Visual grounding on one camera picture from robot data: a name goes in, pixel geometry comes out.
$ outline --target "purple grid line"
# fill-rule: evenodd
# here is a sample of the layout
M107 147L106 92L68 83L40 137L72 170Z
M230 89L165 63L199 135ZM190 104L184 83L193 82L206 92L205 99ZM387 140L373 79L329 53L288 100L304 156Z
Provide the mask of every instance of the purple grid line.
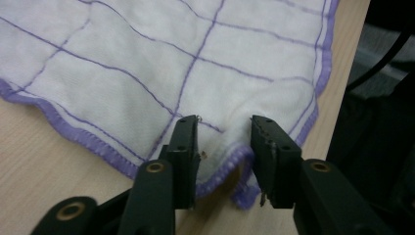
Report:
M193 14L197 18L199 18L201 20L205 20L205 21L209 21L209 22L215 21L216 24L219 24L221 26L226 26L226 27L231 27L231 28L236 28L236 29L246 30L246 31L253 31L253 32L257 32L257 33L268 34L268 35L273 36L273 37L275 37L275 38L277 38L281 41L286 41L286 42L290 42L290 43L293 43L293 44L302 45L302 46L305 46L305 47L315 47L315 44L312 44L312 43L309 43L309 42L306 42L306 41L302 41L302 40L298 40L298 39L294 39L294 38L291 38L291 37L281 36L278 33L275 33L275 32L270 31L270 30L265 30L265 29L256 28L256 27L241 26L241 25L236 25L236 24L231 24L231 23L218 22L217 20L212 20L212 19L200 16L195 10L193 10L193 8L187 2L185 2L183 0L177 0L177 1L185 4L187 6L187 8L191 12L193 12Z
M184 54L186 54L186 55L188 55L188 56L190 56L190 57L192 57L193 59L195 59L195 58L197 58L195 55L193 55L192 53L190 53L190 52L188 52L188 51L186 51L186 50L184 50L184 49L182 49L182 48L180 48L180 47L178 47L177 45L175 45L175 44L173 44L173 43L170 43L170 42L167 42L167 41L164 41L164 40L159 40L159 39L156 39L156 38L154 38L154 37L151 37L151 36L149 36L149 35L146 35L146 34L144 34L144 33L142 33L142 32L140 32L140 31L138 31L135 27L133 27L132 25L131 25L131 23L129 23L128 22L128 20L121 14L121 13L119 13L116 9L114 9L112 6L110 6L110 5L108 5L108 4L106 4L106 3L103 3L103 2L101 2L101 1L91 1L91 2L84 2L84 1L81 1L81 0L77 0L77 1L79 1L79 2L81 2L81 3L84 3L84 4L88 4L88 5L91 5L92 3L97 3L97 4L101 4L101 5L103 5L103 6L106 6L106 7L108 7L108 8L110 8L113 12L115 12L117 15L119 15L124 21L125 21L125 23L126 24L128 24L128 26L134 31L134 32L136 32L137 34L139 34L140 36L142 36L142 37L144 37L144 38L146 38L146 39L148 39L148 40L150 40L150 41L153 41L153 42L158 42L158 43L162 43L162 44L166 44L166 45L168 45L168 46L171 46L171 47L174 47L176 50L178 50L178 51L180 51L180 52L182 52L182 53L184 53ZM218 63L218 62L215 62L215 61L212 61L212 60L209 60L209 59L205 59L205 58L203 58L203 57L198 57L197 58L198 60L201 60L201 61L203 61L203 62L207 62L207 63L211 63L211 64L213 64L213 65L216 65L216 66L218 66L218 67L221 67L221 68L224 68L224 69L228 69L228 70L231 70L231 71L235 71L235 72L237 72L237 73L239 73L239 74L242 74L242 75L245 75L245 76L248 76L248 77L252 77L252 78L256 78L256 79L259 79L259 80L266 80L266 81L268 81L268 82L272 82L273 81L273 79L272 78L270 78L270 77L266 77L266 76L261 76L261 75L256 75L256 74L251 74L251 73L248 73L248 72L245 72L245 71L242 71L242 70L239 70L239 69L237 69L237 68L234 68L234 67L231 67L231 66L227 66L227 65L223 65L223 64L220 64L220 63Z
M55 47L55 48L57 48L58 50L58 52L65 52L65 53L67 53L67 54L69 54L69 55L71 55L71 56L74 56L74 57L76 57L77 59L79 59L79 60L83 60L83 61L87 61L87 62L90 62L90 63L93 63L93 64L95 64L95 65L98 65L98 66L101 66L101 67L103 67L103 68L105 68L105 69L107 69L107 70L115 70L115 71L120 71L120 72L122 72L122 73L124 73L124 74L127 74L127 75L129 75L131 78L133 78L134 80L136 80L154 99L155 99L155 101L157 102L157 103L159 103L164 109L166 109L171 115L177 115L178 113L174 113L173 112L173 110L171 109L171 108L169 108L169 107L167 107L162 101L160 101L157 97L156 97L156 95L153 93L153 92L151 92L150 91L150 89L138 78L138 77L136 77L136 76L134 76L131 72L129 72L129 71L127 71L127 70L123 70L123 69L120 69L120 68L116 68L116 67L111 67L111 66L107 66L107 65L104 65L104 64L101 64L101 63L99 63L99 62L95 62L95 61L93 61L93 60L90 60L90 59L87 59L87 58L84 58L84 57L81 57L81 56L79 56L79 55L76 55L76 54L74 54L73 52L71 52L71 51L69 51L69 50L67 50L67 49L65 49L65 48L63 48L63 47L60 47L60 46L58 46L58 45L56 45L56 44L54 44L54 43L52 43L51 41L48 41L48 40L46 40L46 39L44 39L44 38L42 38L42 37L40 37L40 36L38 36L38 35L36 35L36 34L34 34L34 33L32 33L32 32L30 32L30 31L27 31L27 30L25 30L25 29L23 29L23 28L21 28L21 27L19 27L18 25L16 25L16 24L14 24L14 23L12 23L12 22L10 22L10 21L8 21L8 20L6 20L6 19L4 19L4 18L2 18L2 17L0 17L0 20L1 21L4 21L4 22L6 22L7 24L9 24L9 25L11 25L11 26L13 26L13 27L15 27L15 28L17 28L19 31L22 31L22 32L25 32L25 33L27 33L27 34L29 34L30 36L32 36L32 37L34 37L34 38L36 38L36 39L38 39L38 40L40 40L40 41L42 41L42 42L44 42L44 43L47 43L47 44L49 44L50 46L53 46L53 47ZM207 123L207 122L204 122L204 125L206 125L206 126L208 126L208 127L210 127L210 128L212 128L212 129L214 129L214 130L216 130L216 131L218 131L219 133L222 133L223 131L222 130L220 130L219 129L219 127L217 127L217 126L215 126L215 125L213 125L213 124L210 124L210 123Z
M47 100L47 98L45 98L45 97L42 97L42 96L40 96L40 95L37 95L37 94L34 94L34 93L31 93L31 92L29 92L29 91L27 91L27 90L25 90L25 88L22 88L22 87L20 87L19 85L17 85L15 82L12 82L12 81L8 81L8 82L10 82L10 83L13 83L13 84L15 84L16 86L18 86L19 88L20 88L20 90L21 90L21 92L25 92L25 93L27 93L27 94L29 94L29 95L32 95L32 96L35 96L35 97L37 97L37 98L40 98L40 99L42 99L42 100ZM13 96L13 95L15 95L17 92L11 92L10 94L7 94L7 95L5 95L5 98L7 98L7 97L11 97L11 96ZM130 148L128 148L125 144L123 144L120 140L118 140L118 139L116 139L115 137L113 137L110 133L108 133L107 131L105 131L104 129L102 129L102 128L100 128L99 126L97 126L97 125L95 125L94 123L92 123L92 122L90 122L90 121L88 121L88 120L84 120L84 119L81 119L81 118L79 118L79 117L77 117L77 116L75 116L75 115L73 115L71 112L69 112L67 109L65 109L65 107L64 106L62 106L61 104L59 104L59 103L57 103L57 102L55 102L54 101L54 104L56 104L57 106L59 106L59 107L61 107L61 109L68 115L68 116L70 116L71 118L74 118L75 120L77 120L77 121L79 121L79 122L82 122L82 123L85 123L85 124L88 124L88 125L90 125L90 126L92 126L92 127L94 127L94 128L96 128L97 130L99 130L101 133L103 133L103 134L105 134L105 135L107 135L109 138L111 138L112 140L114 140L114 141L116 141L116 143L117 144L119 144L120 146L122 146L126 151L128 151L130 154L132 154L133 156L135 156L135 157L137 157L139 160L141 160L141 161L145 161L146 159L144 159L143 157L141 157L141 156L139 156L137 153L135 153L133 150L131 150Z
M314 112L313 112L314 114L315 114L315 110L314 110Z
M197 60L198 60L198 58L199 58L199 55L201 54L202 50L204 49L204 47L205 47L205 45L206 45L206 42L207 42L208 36L210 35L211 30L213 29L213 27L214 27L214 25L215 25L215 20L216 20L216 18L217 18L217 15L219 14L220 10L222 9L223 4L224 4L224 0L221 0L219 8L216 10L216 12L215 12L215 14L214 14L214 21L211 23L210 27L207 29L207 33L205 34L204 40L203 40L203 42L202 42L202 45L201 45L201 47L198 49L198 51L197 51L197 53L196 53L196 57L193 59L192 63L190 64L189 68L188 68L188 69L187 69L187 71L186 71L186 74L185 74L184 79L183 79L183 83L182 83L181 88L180 88L179 97L178 97L178 99L177 99L176 108L174 109L174 115L172 115L172 116L171 116L170 120L169 120L169 121L168 121L168 123L167 123L167 126L166 126L166 127L164 128L164 130L162 131L162 133L161 133L160 137L159 137L159 138L155 141L155 144L154 144L154 146L153 146L153 149L152 149L152 151L151 151L151 152L150 152L150 154L149 154L149 158L153 155L153 153L154 153L154 152L156 151L156 149L159 147L159 145L160 145L160 143L161 143L162 139L164 138L165 134L167 133L168 129L170 128L171 124L173 123L174 116L175 116L175 114L177 113L177 111L178 111L178 110L179 110L179 108L180 108L180 101L181 101L181 98L182 98L182 95L183 95L184 88L186 87L187 79L189 78L189 75L190 75L190 72L191 72L191 71L192 71L192 69L193 69L193 66L195 65L196 61L197 61Z
M321 10L321 27L320 27L320 32L318 33L318 37L317 37L317 39L316 39L316 41L314 43L314 45L315 45L314 46L314 54L315 54L315 58L314 58L314 71L315 71L315 68L316 68L316 65L317 65L317 44L318 44L318 41L320 40L321 34L323 32L323 26L324 26L324 9L325 8L326 8L326 0L324 0L323 9ZM300 123L300 120L302 118L304 118L304 115L305 115L306 111L310 108L310 106L312 104L312 101L314 100L314 97L315 97L315 94L313 95L313 98L311 99L310 103L302 111L302 113L301 113L300 117L297 119L296 123L293 125L293 127L288 132L289 134L291 134L294 131L294 129L297 128L297 126Z
M89 22L90 22L90 17L88 17L88 19L85 21L85 23L81 27L79 27L77 30L75 30L73 33L71 33L69 35L69 37L59 47L60 48L64 47L77 32L85 29L85 27L89 24ZM48 59L43 64L43 67L33 76L33 78L30 79L29 83L26 84L25 86L23 86L22 88L16 90L15 93L18 93L18 92L20 92L22 90L25 90L27 87L29 87L31 84L33 84L34 80L40 74L42 74L45 71L46 66L49 63L49 61L52 60L59 52L61 52L61 49L57 49L50 57L48 57Z
M296 3L288 1L288 0L274 0L274 1L284 3L289 7L297 8L297 9L299 9L299 10L305 12L305 13L309 13L311 15L315 15L315 16L320 16L321 15L321 12L319 12L319 11L301 6L299 4L296 4Z

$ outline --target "table surface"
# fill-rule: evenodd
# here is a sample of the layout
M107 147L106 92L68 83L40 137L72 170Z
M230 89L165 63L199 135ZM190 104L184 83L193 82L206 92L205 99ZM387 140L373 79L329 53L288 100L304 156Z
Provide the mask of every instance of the table surface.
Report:
M369 0L341 0L333 70L318 99L319 118L302 146L304 158L325 159ZM29 234L47 210L72 196L99 204L132 181L60 136L39 110L0 99L0 234ZM177 234L297 234L293 210L269 204L239 210L229 199L235 175L193 211L176 211Z

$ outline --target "white cloth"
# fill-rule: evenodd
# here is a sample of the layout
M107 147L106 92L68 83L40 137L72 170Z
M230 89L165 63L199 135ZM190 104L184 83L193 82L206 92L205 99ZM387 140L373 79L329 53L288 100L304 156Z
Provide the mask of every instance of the white cloth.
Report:
M197 194L245 166L258 193L250 117L301 144L331 69L337 0L0 2L0 94L36 105L63 136L134 177L175 122L198 115Z

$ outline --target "metal screw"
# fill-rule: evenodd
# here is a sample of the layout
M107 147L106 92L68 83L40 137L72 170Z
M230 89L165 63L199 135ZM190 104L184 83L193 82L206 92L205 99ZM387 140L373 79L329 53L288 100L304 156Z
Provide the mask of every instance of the metal screw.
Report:
M71 220L85 211L85 204L74 202L62 207L56 214L56 219L61 221Z

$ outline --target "screw hole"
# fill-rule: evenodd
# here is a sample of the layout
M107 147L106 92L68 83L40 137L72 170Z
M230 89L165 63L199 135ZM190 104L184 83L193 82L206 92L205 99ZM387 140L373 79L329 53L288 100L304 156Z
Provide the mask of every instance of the screw hole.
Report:
M56 214L56 219L67 221L78 217L85 210L85 205L80 202L74 202L62 207Z
M331 170L327 164L322 163L312 163L311 168L320 172L329 172Z

